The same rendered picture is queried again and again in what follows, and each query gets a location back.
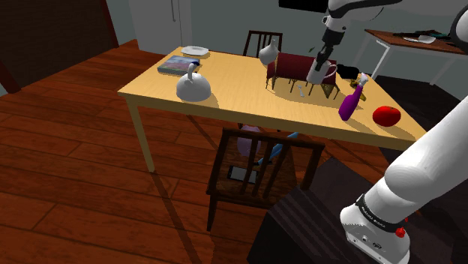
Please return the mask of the red tomato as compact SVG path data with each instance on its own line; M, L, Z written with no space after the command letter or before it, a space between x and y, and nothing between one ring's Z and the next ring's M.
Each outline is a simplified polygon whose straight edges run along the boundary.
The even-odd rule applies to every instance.
M383 127L391 127L401 120L401 112L392 106L381 106L373 112L373 121Z

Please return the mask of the white mug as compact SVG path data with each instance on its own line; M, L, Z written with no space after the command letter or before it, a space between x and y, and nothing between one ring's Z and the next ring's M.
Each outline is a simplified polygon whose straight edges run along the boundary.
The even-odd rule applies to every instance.
M321 84L323 83L323 80L333 77L336 74L337 69L338 66L336 64L332 64L328 60L319 64L319 60L315 58L307 74L306 81L311 84Z

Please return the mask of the black rounded object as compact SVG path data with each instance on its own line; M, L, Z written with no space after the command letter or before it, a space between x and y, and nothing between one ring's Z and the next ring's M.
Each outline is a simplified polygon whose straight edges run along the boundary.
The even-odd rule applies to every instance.
M356 80L360 74L360 70L357 67L337 64L337 73L342 79Z

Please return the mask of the book with colourful cover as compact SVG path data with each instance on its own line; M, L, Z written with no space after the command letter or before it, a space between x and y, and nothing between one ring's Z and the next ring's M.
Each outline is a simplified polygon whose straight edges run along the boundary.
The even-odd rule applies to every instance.
M177 76L184 76L188 72L188 68L191 63L195 63L196 66L200 65L198 58L183 57L179 55L173 55L171 58L166 60L163 64L157 67L157 71L162 74L173 74Z

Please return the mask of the dark robot stand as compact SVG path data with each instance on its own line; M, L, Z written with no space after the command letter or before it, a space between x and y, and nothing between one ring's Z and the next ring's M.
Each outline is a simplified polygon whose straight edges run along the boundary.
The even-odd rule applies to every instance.
M372 184L335 158L316 169L309 189L295 187L266 213L247 255L249 264L379 264L347 241L342 208ZM408 264L468 264L468 211L462 189L427 204L405 225Z

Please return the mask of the yellow-brown small object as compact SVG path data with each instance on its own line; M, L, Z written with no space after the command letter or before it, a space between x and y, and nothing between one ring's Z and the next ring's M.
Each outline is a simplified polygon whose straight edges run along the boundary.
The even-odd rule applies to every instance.
M351 80L351 82L349 83L349 85L353 88L353 89L356 89L357 86L358 86L358 82L354 79ZM362 101L366 101L367 98L365 97L365 95L363 94L363 92L361 92L360 94L360 97L359 97Z

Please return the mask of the dark wooden chair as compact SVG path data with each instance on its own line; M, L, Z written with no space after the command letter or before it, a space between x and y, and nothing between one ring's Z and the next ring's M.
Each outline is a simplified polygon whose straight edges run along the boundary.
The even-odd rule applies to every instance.
M247 34L242 55L252 55L258 58L260 50L267 47L272 41L275 41L277 49L281 51L282 40L283 34L279 32L250 30Z
M250 155L241 156L237 149L238 138L252 140ZM269 157L276 144L282 144L280 154ZM301 183L296 178L293 147L311 150L307 169ZM277 133L260 133L248 130L224 128L212 167L206 194L210 196L207 230L212 229L218 202L233 203L259 209L270 209L296 186L307 190L311 186L325 145L310 139L297 139ZM263 159L259 166L254 164ZM230 166L245 168L244 181L227 178ZM251 172L258 172L255 184L249 184Z

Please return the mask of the light wooden table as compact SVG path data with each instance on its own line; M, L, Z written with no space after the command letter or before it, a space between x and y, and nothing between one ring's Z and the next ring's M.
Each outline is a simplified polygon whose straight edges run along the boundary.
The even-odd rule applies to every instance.
M301 97L290 91L288 82L279 79L274 89L266 87L267 69L257 58L210 52L198 69L211 86L209 99L184 102L176 95L178 76L158 72L154 64L118 90L125 98L148 171L155 169L146 139L139 107L166 110L185 115L220 119L264 128L299 132L316 137L406 150L425 134L406 111L392 127L382 127L372 119L377 107L397 107L398 103L373 79L364 86L366 100L359 102L349 121L342 121L338 108L353 93L349 82L336 78L340 89L336 97L326 98L316 87Z

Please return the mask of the white plate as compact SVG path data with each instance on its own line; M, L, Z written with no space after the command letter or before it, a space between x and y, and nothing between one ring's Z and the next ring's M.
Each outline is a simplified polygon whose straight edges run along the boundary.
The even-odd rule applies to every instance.
M185 46L181 49L181 53L189 56L204 56L209 52L207 48L200 46Z

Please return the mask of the purple spray bottle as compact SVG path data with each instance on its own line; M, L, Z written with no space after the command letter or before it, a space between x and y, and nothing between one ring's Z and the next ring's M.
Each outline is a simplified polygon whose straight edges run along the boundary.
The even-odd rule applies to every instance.
M364 88L364 85L367 83L367 81L368 81L368 75L365 73L361 73L361 77L357 81L358 82L357 88L352 94L347 95L345 99L343 100L338 110L339 116L341 117L343 121L349 120L350 116L355 111L359 103L360 94Z

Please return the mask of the dark brown cabinet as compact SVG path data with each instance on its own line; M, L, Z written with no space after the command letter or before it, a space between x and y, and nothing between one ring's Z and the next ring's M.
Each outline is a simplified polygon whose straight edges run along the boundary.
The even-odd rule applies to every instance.
M106 0L0 0L0 85L8 93L118 46Z

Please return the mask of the blue long object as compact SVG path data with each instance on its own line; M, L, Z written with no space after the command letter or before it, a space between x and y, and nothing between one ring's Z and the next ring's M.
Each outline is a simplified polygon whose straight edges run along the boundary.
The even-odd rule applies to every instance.
M291 133L290 135L288 135L287 137L288 137L288 138L296 138L298 135L299 135L298 132L294 132L294 133ZM275 157L275 156L277 156L277 155L280 154L280 152L281 152L281 150L282 150L282 147L283 147L282 144L276 144L276 145L273 147L273 149L272 149L272 151L271 151L271 154L270 154L270 157L269 157L269 159L268 159L268 162L269 162L270 164L272 163L273 157ZM259 165L262 164L262 162L263 162L263 159L261 158L261 159L259 159L254 165L255 165L255 166L259 166Z

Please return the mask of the black tablet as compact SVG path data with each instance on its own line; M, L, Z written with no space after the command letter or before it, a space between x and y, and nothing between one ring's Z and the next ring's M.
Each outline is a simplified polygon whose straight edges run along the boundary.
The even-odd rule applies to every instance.
M237 166L230 166L228 173L227 173L227 178L231 180L236 180L239 182L243 182L245 179L245 173L247 170L245 168L237 167ZM253 170L249 176L248 183L249 184L255 184L257 180L257 174L258 172Z

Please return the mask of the white round vase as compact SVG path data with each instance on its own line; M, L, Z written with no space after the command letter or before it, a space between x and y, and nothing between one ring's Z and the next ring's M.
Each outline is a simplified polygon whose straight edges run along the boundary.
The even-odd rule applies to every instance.
M277 48L277 41L272 39L270 44L259 51L259 60L263 65L269 65L277 58L279 50Z

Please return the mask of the brown side table white legs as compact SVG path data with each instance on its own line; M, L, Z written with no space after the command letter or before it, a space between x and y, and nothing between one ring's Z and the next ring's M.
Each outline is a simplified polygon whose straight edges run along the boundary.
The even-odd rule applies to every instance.
M359 51L356 53L353 60L352 66L356 67L360 58L367 49L368 44L371 41L375 41L380 46L385 48L384 53L380 57L379 62L371 74L373 79L376 79L380 75L380 70L384 67L386 62L389 60L389 56L395 51L406 51L411 53L420 53L425 56L439 56L447 58L447 61L441 66L439 72L435 74L432 80L429 82L430 85L435 85L437 80L450 68L450 66L457 60L468 60L468 55L464 53L460 48L451 46L447 42L440 39L434 39L432 42L424 40L409 40L406 37L394 36L389 31L378 31L372 29L365 29L367 36L362 41Z

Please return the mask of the dark red rack with legs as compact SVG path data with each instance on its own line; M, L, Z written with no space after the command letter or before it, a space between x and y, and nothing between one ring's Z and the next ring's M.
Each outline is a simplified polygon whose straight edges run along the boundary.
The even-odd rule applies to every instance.
M272 85L277 78L305 81L314 60L314 57L280 52L277 60L268 65L266 80L272 79Z

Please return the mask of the white door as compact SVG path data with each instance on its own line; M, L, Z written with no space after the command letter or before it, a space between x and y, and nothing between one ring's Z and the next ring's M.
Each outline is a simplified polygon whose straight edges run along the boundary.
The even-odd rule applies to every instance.
M192 44L191 0L129 0L138 47L169 54Z

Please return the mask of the white kettle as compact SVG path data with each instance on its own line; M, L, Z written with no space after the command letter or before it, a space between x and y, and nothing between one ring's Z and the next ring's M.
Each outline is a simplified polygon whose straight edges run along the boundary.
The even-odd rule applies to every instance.
M176 95L183 101L200 102L208 99L212 94L208 80L194 72L199 65L199 62L191 62L187 73L177 82Z

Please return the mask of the lavender rounded object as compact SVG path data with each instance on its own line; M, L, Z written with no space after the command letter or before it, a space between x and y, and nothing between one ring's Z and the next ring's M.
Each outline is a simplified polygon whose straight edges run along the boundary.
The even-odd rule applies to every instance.
M258 127L244 125L242 128L244 131L253 131L253 132L260 132ZM248 157L251 152L251 143L252 140L248 138L241 138L239 137L237 140L237 149L241 156Z

